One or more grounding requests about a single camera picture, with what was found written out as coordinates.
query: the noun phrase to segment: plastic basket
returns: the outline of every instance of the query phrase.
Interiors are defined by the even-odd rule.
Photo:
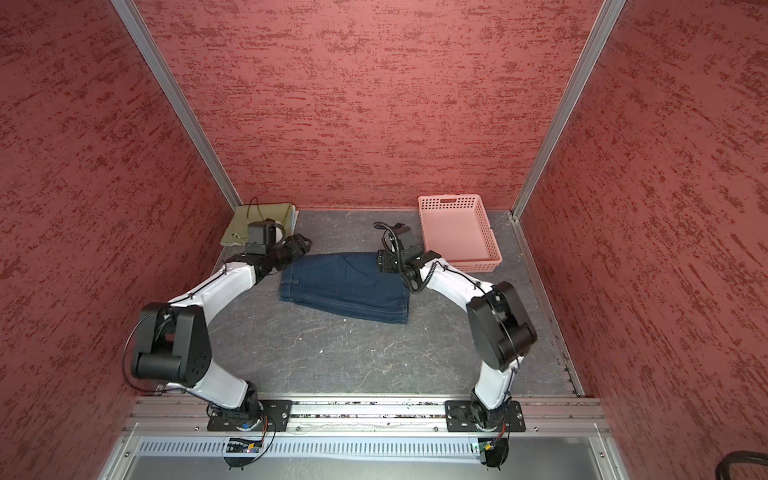
[[[419,197],[424,248],[464,272],[492,272],[502,262],[479,195]]]

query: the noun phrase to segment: wire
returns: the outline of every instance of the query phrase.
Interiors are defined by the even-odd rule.
[[[389,245],[387,245],[386,242],[386,233],[382,234],[382,244],[384,245],[384,248],[387,249],[390,253],[394,253],[395,257],[397,257],[397,271],[400,274],[400,278],[402,278],[403,283],[406,285],[406,288],[411,293],[420,293],[422,292],[426,287],[427,283],[432,279],[432,275],[435,274],[435,269],[437,268],[437,262],[434,262],[431,267],[429,267],[429,272],[424,277],[424,280],[422,281],[422,284],[417,286],[416,288],[413,288],[413,285],[411,284],[411,280],[408,279],[405,272],[402,270],[402,265],[404,264],[404,260],[402,259],[402,251],[400,250],[400,239],[397,237],[397,233],[395,233],[395,230],[387,225],[384,222],[374,222],[373,228],[376,228],[377,230],[386,230],[389,235]]]
[[[498,436],[496,437],[496,440],[494,440],[493,443],[495,444],[496,442],[498,442],[498,440],[502,437],[502,435],[504,435],[504,432],[506,431],[507,431],[507,422],[504,419],[502,419],[502,430],[499,432]]]
[[[267,416],[266,414],[264,414],[264,418],[265,418],[264,419],[264,425],[265,425],[266,428],[268,428],[269,423],[270,423],[270,417]],[[259,456],[256,457],[255,460],[253,460],[254,462],[256,460],[258,460],[259,458],[263,457],[264,454],[267,453],[270,450],[270,447],[275,442],[275,435],[277,435],[277,422],[272,422],[272,425],[274,427],[274,430],[272,431],[272,439],[270,440],[270,444],[264,449],[263,452],[261,452],[259,454]],[[266,437],[266,428],[264,429],[264,436],[261,438],[261,445],[262,446],[264,445],[264,438]]]
[[[128,338],[125,340],[125,345],[123,345],[123,359],[122,359],[122,360],[121,360],[121,362],[120,362],[120,371],[121,371],[121,372],[122,372],[122,374],[123,374],[123,380],[125,380],[125,383],[126,383],[128,386],[130,386],[130,387],[131,387],[132,389],[134,389],[134,390],[137,390],[138,392],[142,392],[142,393],[152,393],[152,394],[158,394],[158,393],[159,393],[159,394],[161,394],[161,395],[162,395],[162,394],[164,394],[164,393],[166,393],[166,392],[173,392],[174,390],[183,390],[183,391],[185,391],[186,393],[189,393],[189,394],[190,394],[190,395],[192,395],[192,396],[196,396],[198,399],[201,399],[201,400],[206,400],[206,401],[207,401],[207,399],[204,399],[203,397],[199,396],[199,395],[198,395],[198,394],[196,394],[195,392],[192,392],[192,391],[190,391],[190,390],[189,390],[188,388],[186,388],[186,387],[174,387],[174,388],[172,388],[172,389],[161,389],[161,390],[157,390],[157,389],[155,389],[155,390],[146,390],[146,389],[142,389],[140,386],[136,386],[136,385],[134,385],[134,384],[133,384],[133,383],[131,383],[131,381],[128,379],[128,374],[125,372],[125,356],[127,355],[127,351],[128,351],[128,344],[129,344],[129,343],[131,343],[131,339],[134,337],[134,334],[136,333],[136,330],[139,328],[139,325],[141,325],[141,323],[142,323],[142,322],[143,322],[143,321],[144,321],[144,320],[145,320],[145,319],[146,319],[146,318],[147,318],[147,317],[148,317],[148,316],[149,316],[151,313],[154,313],[154,312],[156,312],[156,310],[151,310],[151,311],[149,311],[149,312],[145,313],[145,314],[144,314],[144,316],[142,316],[142,317],[139,319],[138,323],[136,324],[136,326],[134,327],[134,329],[133,329],[133,330],[131,330],[131,333],[129,333],[129,334],[128,334]]]
[[[127,385],[130,386],[132,389],[138,390],[139,392],[142,392],[142,393],[159,393],[159,392],[162,393],[163,390],[157,390],[157,389],[155,389],[155,390],[145,390],[145,389],[142,389],[141,387],[136,386],[133,383],[131,383],[131,381],[128,379],[128,374],[125,372],[125,356],[126,356],[127,351],[128,351],[128,343],[131,342],[131,339],[134,337],[134,333],[136,333],[136,330],[139,328],[139,325],[141,325],[142,322],[153,312],[155,312],[155,310],[151,310],[149,312],[146,312],[144,314],[144,316],[142,316],[139,319],[139,322],[136,324],[134,329],[131,330],[131,333],[128,335],[128,339],[125,340],[125,345],[123,345],[123,360],[120,362],[120,370],[123,373],[123,380],[125,380],[125,383],[127,383]]]
[[[154,331],[154,338],[152,339],[152,343],[157,342],[157,339],[159,339],[160,335],[163,334],[163,328],[165,328],[165,326],[168,324],[168,322],[171,321],[172,318],[173,317],[169,315],[168,318],[163,320],[163,322],[160,324],[160,326],[155,329],[155,331]]]
[[[753,463],[768,467],[768,455],[760,452],[748,452],[739,450],[725,455],[720,463],[715,467],[715,478],[717,480],[730,480],[730,466],[734,463]]]
[[[201,291],[203,288],[205,288],[206,286],[209,286],[210,284],[212,284],[216,280],[220,279],[224,275],[227,275],[227,264],[226,263],[224,264],[224,268],[221,270],[221,272],[218,275],[216,275],[214,278],[208,280],[206,283],[203,283],[202,285],[200,285],[195,290],[189,292],[187,294],[187,296],[185,296],[184,298],[180,298],[178,300],[174,300],[173,302],[169,303],[169,305],[174,305],[176,303],[183,302],[185,300],[189,300],[190,298],[194,298],[195,293]]]
[[[261,220],[264,220],[264,215],[261,213],[261,207],[259,207],[259,197],[254,197],[248,200],[248,210],[245,210],[245,221],[247,222],[250,220],[250,205],[253,203],[253,201],[256,201],[256,209],[259,211],[259,217],[261,217]]]

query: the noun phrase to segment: blue jeans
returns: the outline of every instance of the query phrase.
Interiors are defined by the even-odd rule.
[[[283,270],[280,299],[384,323],[407,323],[409,291],[395,273],[376,270],[376,253],[305,255]]]

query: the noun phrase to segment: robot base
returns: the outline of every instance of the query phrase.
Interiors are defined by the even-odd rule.
[[[293,402],[290,400],[265,400],[261,403],[261,413],[269,419],[266,430],[276,429],[277,432],[285,432],[290,420],[290,408]],[[217,410],[210,413],[208,419],[208,432],[240,432],[243,430],[237,428],[236,424]]]
[[[508,401],[503,406],[487,413],[482,421],[478,419],[477,405],[468,400],[449,400],[445,402],[445,423],[449,432],[500,432],[503,417],[507,432],[524,432],[525,419],[520,410],[520,402]]]

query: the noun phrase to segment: textured red wall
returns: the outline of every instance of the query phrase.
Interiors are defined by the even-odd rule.
[[[231,210],[108,0],[0,5],[0,477],[93,478],[137,310]]]
[[[601,0],[137,0],[243,200],[511,207]]]
[[[766,20],[629,0],[523,216],[633,480],[768,450]]]

